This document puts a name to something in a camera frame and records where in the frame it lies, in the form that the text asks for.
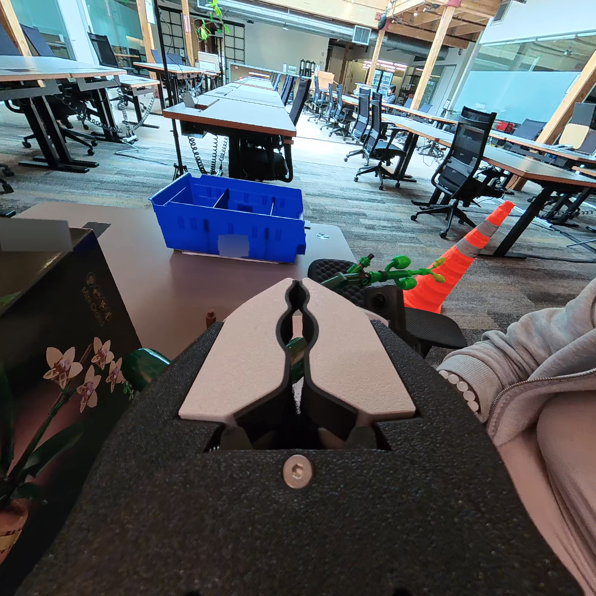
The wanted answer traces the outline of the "green brick plant stem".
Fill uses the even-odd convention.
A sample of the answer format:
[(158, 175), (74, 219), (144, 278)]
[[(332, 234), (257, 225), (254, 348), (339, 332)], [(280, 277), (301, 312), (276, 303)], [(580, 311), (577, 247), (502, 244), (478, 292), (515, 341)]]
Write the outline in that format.
[[(363, 290), (371, 284), (380, 281), (393, 280), (399, 291), (411, 290), (416, 287), (416, 276), (431, 275), (433, 279), (443, 284), (445, 278), (442, 274), (435, 272), (435, 269), (444, 264), (446, 258), (439, 257), (429, 268), (420, 268), (410, 270), (406, 267), (411, 264), (411, 259), (407, 256), (395, 256), (382, 271), (366, 272), (365, 268), (369, 266), (373, 259), (370, 254), (362, 257), (358, 264), (351, 266), (346, 273), (337, 273), (331, 279), (323, 282), (323, 286), (330, 290), (338, 291), (347, 286), (356, 286)], [(303, 358), (308, 342), (303, 337), (291, 339), (287, 344), (291, 362), (291, 383), (297, 383), (304, 373)]]

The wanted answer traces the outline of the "person's right forearm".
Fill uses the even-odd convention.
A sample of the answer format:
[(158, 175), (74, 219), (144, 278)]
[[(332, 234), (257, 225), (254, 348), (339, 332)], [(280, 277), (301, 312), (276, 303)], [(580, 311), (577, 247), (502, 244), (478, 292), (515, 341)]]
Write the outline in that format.
[(496, 397), (536, 379), (579, 374), (595, 368), (595, 280), (564, 307), (525, 314), (506, 332), (489, 331), (472, 346), (448, 354), (437, 370), (467, 384), (486, 422)]

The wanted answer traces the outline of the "dark orchid print box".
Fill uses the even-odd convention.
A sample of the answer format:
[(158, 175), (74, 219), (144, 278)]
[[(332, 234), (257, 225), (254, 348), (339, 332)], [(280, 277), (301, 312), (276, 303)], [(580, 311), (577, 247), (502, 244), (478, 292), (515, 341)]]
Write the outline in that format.
[(132, 397), (141, 344), (93, 231), (1, 253), (1, 595), (49, 547)]

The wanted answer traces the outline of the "dark green brick leaf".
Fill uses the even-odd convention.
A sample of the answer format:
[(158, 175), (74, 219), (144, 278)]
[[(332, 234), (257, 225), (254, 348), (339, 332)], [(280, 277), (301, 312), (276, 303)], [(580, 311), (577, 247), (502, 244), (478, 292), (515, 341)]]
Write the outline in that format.
[(143, 391), (168, 366), (170, 360), (148, 348), (139, 348), (122, 360), (121, 372), (133, 393)]

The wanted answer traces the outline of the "grey desk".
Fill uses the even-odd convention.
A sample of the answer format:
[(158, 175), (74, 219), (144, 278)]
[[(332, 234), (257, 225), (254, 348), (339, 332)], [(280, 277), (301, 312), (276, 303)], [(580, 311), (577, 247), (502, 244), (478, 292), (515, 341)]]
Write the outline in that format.
[(293, 264), (187, 255), (166, 247), (152, 209), (46, 202), (17, 218), (110, 224), (99, 245), (144, 347), (177, 357), (205, 331), (205, 314), (218, 320), (285, 278), (302, 279), (317, 259), (354, 262), (339, 227), (310, 222), (306, 252)]

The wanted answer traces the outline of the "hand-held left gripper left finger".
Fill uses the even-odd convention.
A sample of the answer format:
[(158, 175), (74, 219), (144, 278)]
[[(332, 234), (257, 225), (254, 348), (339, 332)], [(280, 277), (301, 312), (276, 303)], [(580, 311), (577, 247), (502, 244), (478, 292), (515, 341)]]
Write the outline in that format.
[(241, 427), (254, 443), (294, 413), (291, 361), (294, 280), (283, 279), (227, 317), (179, 417)]

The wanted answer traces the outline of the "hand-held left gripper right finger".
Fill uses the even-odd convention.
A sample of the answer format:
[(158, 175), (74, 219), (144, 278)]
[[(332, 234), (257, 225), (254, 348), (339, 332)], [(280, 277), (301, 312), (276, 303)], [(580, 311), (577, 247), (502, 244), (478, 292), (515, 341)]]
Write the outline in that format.
[(356, 427), (409, 420), (416, 406), (365, 311), (304, 278), (301, 413), (346, 442)]

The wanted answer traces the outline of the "person's grey hoodie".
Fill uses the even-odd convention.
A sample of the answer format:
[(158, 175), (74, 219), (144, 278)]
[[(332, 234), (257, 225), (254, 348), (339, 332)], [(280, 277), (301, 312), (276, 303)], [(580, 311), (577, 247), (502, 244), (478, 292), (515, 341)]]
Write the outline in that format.
[(509, 387), (486, 428), (536, 528), (595, 595), (595, 370)]

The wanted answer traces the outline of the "rows of wooden office desks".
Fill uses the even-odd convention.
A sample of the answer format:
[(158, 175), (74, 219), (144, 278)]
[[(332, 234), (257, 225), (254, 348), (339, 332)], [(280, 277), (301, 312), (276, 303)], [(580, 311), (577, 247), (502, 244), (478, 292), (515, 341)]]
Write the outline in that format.
[[(121, 69), (94, 64), (80, 63), (57, 57), (47, 56), (1, 56), (1, 82), (25, 82), (28, 80), (87, 79), (100, 78), (101, 83), (110, 83), (106, 78), (112, 76), (119, 84), (125, 73)], [(291, 143), (296, 136), (296, 128), (283, 107), (272, 103), (254, 103), (240, 100), (239, 95), (230, 94), (227, 98), (216, 96), (205, 109), (186, 107), (180, 103), (167, 108), (163, 115), (168, 119), (196, 125), (199, 132), (227, 133), (229, 137), (247, 137), (248, 135), (280, 135)], [(521, 158), (520, 156), (495, 147), (483, 151), (483, 161), (501, 168), (506, 172), (519, 175), (535, 183), (540, 183), (544, 190), (527, 208), (505, 240), (498, 246), (494, 256), (503, 257), (516, 242), (531, 218), (537, 216), (542, 205), (552, 192), (563, 190), (572, 192), (578, 189), (595, 188), (595, 178), (589, 179), (594, 170), (570, 171), (546, 163)]]

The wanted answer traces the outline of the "blue plastic bin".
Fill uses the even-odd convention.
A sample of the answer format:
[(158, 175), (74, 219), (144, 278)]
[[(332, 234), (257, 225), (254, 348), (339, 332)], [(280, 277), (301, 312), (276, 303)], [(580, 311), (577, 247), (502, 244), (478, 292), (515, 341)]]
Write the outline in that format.
[(151, 203), (171, 249), (289, 264), (306, 251), (302, 192), (295, 188), (185, 174)]

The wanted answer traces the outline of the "wooden post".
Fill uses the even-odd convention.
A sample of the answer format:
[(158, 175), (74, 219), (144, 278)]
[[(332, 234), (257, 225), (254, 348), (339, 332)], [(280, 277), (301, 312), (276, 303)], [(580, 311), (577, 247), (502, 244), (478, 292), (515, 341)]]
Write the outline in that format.
[(576, 103), (584, 102), (595, 85), (595, 52), (589, 58), (578, 78), (570, 86), (561, 104), (548, 120), (537, 138), (540, 144), (552, 145), (570, 121)]
[(435, 67), (435, 63), (437, 57), (440, 53), (440, 49), (442, 47), (443, 41), (446, 36), (446, 32), (449, 28), (449, 24), (451, 23), (451, 19), (455, 12), (456, 8), (459, 8), (461, 5), (461, 1), (448, 1), (445, 5), (445, 9), (443, 14), (440, 18), (440, 22), (438, 28), (435, 32), (435, 37), (431, 44), (431, 48), (424, 64), (420, 80), (418, 81), (418, 85), (416, 87), (415, 93), (413, 95), (413, 101), (411, 103), (411, 109), (417, 110), (420, 107), (423, 95), (428, 85), (428, 80), (430, 75)]

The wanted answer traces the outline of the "black tripod stand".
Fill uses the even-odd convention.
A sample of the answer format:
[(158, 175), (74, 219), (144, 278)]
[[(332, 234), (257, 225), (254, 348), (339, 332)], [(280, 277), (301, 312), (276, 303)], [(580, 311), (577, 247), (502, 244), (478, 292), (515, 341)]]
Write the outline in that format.
[[(160, 20), (159, 2), (153, 1), (153, 7), (154, 7), (155, 18), (156, 18), (158, 37), (159, 37), (159, 48), (160, 48), (160, 52), (161, 52), (161, 59), (163, 62), (163, 76), (165, 77), (166, 90), (168, 92), (169, 106), (173, 107), (174, 106), (174, 94), (172, 91), (171, 79), (170, 79), (170, 75), (169, 75), (169, 71), (168, 71), (168, 60), (167, 60), (165, 45), (163, 43), (163, 32), (162, 32), (161, 20)], [(181, 147), (180, 147), (180, 143), (179, 143), (179, 135), (178, 135), (178, 129), (176, 127), (176, 121), (174, 119), (172, 119), (171, 124), (172, 124), (172, 133), (174, 136), (174, 144), (175, 144), (175, 152), (176, 152), (176, 162), (174, 164), (174, 176), (173, 176), (173, 181), (174, 181), (175, 179), (178, 179), (179, 177), (181, 177), (182, 175), (187, 173), (188, 169), (183, 164), (183, 158), (181, 155)]]

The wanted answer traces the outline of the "group of black office chairs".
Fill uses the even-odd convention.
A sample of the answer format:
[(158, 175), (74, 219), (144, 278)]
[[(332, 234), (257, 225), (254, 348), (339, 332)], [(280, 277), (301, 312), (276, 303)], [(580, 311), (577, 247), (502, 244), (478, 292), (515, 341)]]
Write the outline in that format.
[[(16, 48), (11, 48), (7, 56), (20, 56)], [(240, 100), (254, 103), (272, 103), (274, 106), (283, 107), (286, 113), (289, 115), (290, 122), (295, 125), (294, 121), (299, 119), (299, 116), (303, 108), (303, 100), (308, 99), (310, 79), (300, 78), (299, 92), (300, 97), (295, 97), (295, 110), (292, 113), (288, 113), (284, 104), (284, 95), (280, 96), (277, 89), (273, 88), (269, 78), (260, 73), (250, 73), (252, 76), (245, 76), (237, 79), (230, 84), (220, 86), (214, 90), (207, 91), (198, 96), (190, 94), (182, 94), (184, 97), (182, 102), (186, 107), (195, 107), (199, 110), (205, 109), (207, 104), (210, 104), (216, 96), (228, 97), (230, 94), (240, 96)], [(106, 78), (110, 80), (110, 83), (105, 83), (105, 88), (110, 85), (119, 86), (113, 82), (114, 78), (109, 76)], [(1, 100), (7, 101), (20, 101), (24, 105), (20, 108), (23, 113), (31, 115), (33, 119), (37, 118), (36, 122), (43, 128), (45, 121), (42, 119), (42, 115), (37, 110), (38, 103), (42, 104), (44, 109), (47, 108), (46, 112), (48, 117), (51, 117), (51, 124), (54, 125), (53, 112), (50, 107), (47, 106), (46, 97), (54, 97), (61, 93), (59, 81), (66, 81), (67, 79), (59, 79), (55, 81), (49, 80), (28, 80), (25, 82), (1, 82)], [(100, 82), (100, 78), (87, 78), (80, 79), (80, 91), (86, 93), (86, 91), (100, 91), (104, 89), (101, 87), (103, 83)], [(382, 99), (380, 95), (372, 93), (369, 100), (367, 100), (371, 115), (368, 114), (367, 106), (364, 106), (364, 111), (367, 112), (366, 117), (369, 118), (370, 129), (368, 136), (362, 137), (365, 142), (363, 152), (369, 155), (368, 159), (376, 159), (378, 164), (373, 168), (372, 166), (365, 166), (356, 173), (355, 180), (358, 180), (359, 176), (362, 176), (370, 171), (377, 171), (379, 177), (380, 186), (379, 189), (383, 188), (383, 176), (385, 170), (383, 164), (391, 161), (390, 156), (395, 154), (400, 156), (400, 164), (406, 165), (406, 161), (411, 157), (413, 147), (418, 137), (424, 136), (419, 130), (414, 130), (416, 126), (422, 126), (422, 123), (414, 121), (412, 119), (402, 118), (398, 122), (398, 117), (392, 115), (386, 115), (387, 120), (382, 121)], [(488, 177), (484, 181), (476, 179), (476, 173), (481, 172), (480, 164), (483, 161), (483, 151), (487, 148), (488, 136), (490, 133), (490, 127), (492, 126), (493, 118), (496, 114), (484, 114), (479, 111), (474, 111), (471, 108), (465, 108), (464, 113), (459, 117), (457, 123), (456, 132), (449, 136), (444, 130), (434, 128), (430, 126), (430, 133), (436, 133), (439, 136), (447, 135), (443, 141), (439, 138), (434, 138), (436, 142), (444, 142), (449, 150), (445, 155), (445, 159), (436, 170), (436, 175), (433, 175), (433, 185), (436, 187), (435, 194), (438, 192), (443, 193), (446, 197), (450, 197), (452, 204), (443, 205), (438, 203), (429, 202), (428, 204), (423, 203), (423, 209), (420, 212), (412, 216), (412, 220), (416, 220), (418, 216), (426, 213), (446, 213), (447, 219), (451, 222), (452, 216), (457, 215), (461, 221), (460, 223), (467, 222), (469, 226), (474, 228), (475, 224), (465, 216), (458, 205), (465, 203), (473, 203), (474, 200), (481, 196), (494, 196), (499, 198), (502, 196), (501, 190), (493, 188), (489, 185), (489, 181), (500, 175), (500, 173), (492, 169), (487, 169), (485, 174)], [(196, 125), (191, 123), (184, 123), (176, 120), (181, 124), (181, 135), (187, 135), (189, 139), (192, 137), (202, 136), (204, 133), (211, 133), (213, 135), (220, 135), (226, 137), (228, 142), (227, 148), (229, 153), (229, 173), (230, 176), (223, 176), (226, 178), (241, 179), (256, 183), (267, 183), (272, 185), (279, 185), (281, 187), (290, 188), (287, 185), (293, 181), (293, 162), (291, 154), (291, 143), (287, 143), (286, 139), (280, 135), (248, 135), (247, 137), (229, 137), (227, 133), (216, 133), (216, 132), (199, 132)], [(40, 128), (39, 133), (44, 134), (46, 130)], [(412, 148), (408, 144), (404, 145), (403, 150), (394, 146), (391, 143), (395, 138), (395, 133), (398, 130), (404, 130), (408, 132), (408, 143), (412, 141)], [(201, 175), (213, 175), (222, 177), (221, 174), (209, 173), (209, 171), (201, 170)], [(157, 194), (155, 192), (148, 199), (151, 203), (151, 198)]]

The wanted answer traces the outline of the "green hanging plant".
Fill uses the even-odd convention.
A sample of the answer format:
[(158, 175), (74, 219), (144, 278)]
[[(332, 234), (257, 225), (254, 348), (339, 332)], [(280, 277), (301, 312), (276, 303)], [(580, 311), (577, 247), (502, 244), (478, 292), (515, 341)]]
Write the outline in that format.
[(199, 9), (206, 11), (206, 16), (201, 16), (196, 26), (200, 41), (207, 41), (211, 37), (224, 37), (229, 33), (219, 1), (198, 1), (197, 5)]

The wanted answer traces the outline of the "orange traffic cone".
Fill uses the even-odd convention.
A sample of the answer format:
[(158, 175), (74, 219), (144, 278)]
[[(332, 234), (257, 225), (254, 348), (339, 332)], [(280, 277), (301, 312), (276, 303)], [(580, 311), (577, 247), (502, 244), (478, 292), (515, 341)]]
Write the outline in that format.
[(436, 281), (432, 276), (418, 276), (417, 285), (404, 294), (405, 305), (437, 314), (441, 313), (443, 303), (459, 281), (479, 256), (489, 240), (496, 233), (504, 220), (510, 215), (515, 204), (505, 201), (495, 209), (481, 224), (473, 228), (464, 238), (454, 244), (442, 258), (444, 262), (433, 272), (442, 275), (444, 282)]

